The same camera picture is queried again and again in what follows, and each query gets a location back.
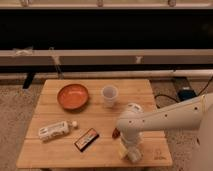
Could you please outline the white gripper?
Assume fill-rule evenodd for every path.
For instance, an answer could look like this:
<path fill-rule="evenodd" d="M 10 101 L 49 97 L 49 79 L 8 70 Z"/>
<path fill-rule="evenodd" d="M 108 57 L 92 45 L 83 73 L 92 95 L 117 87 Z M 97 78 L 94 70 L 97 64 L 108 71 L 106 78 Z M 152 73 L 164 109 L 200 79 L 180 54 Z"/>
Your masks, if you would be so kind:
<path fill-rule="evenodd" d="M 124 137 L 121 137 L 119 149 L 118 149 L 118 153 L 119 153 L 120 158 L 124 159 L 125 157 L 127 157 L 127 152 L 128 152 L 129 148 L 139 149 L 138 144 L 139 144 L 139 138 L 138 137 L 136 137 L 135 139 L 133 139 L 131 141 L 128 141 Z"/>

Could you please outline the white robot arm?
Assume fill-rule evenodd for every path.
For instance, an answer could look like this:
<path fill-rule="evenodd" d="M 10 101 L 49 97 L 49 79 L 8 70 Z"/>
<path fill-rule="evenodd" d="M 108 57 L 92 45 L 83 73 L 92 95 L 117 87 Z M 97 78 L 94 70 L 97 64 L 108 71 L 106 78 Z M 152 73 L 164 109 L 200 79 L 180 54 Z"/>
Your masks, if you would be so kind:
<path fill-rule="evenodd" d="M 213 93 L 150 112 L 129 103 L 118 117 L 116 128 L 127 147 L 138 145 L 144 131 L 197 129 L 197 147 L 189 171 L 213 171 Z"/>

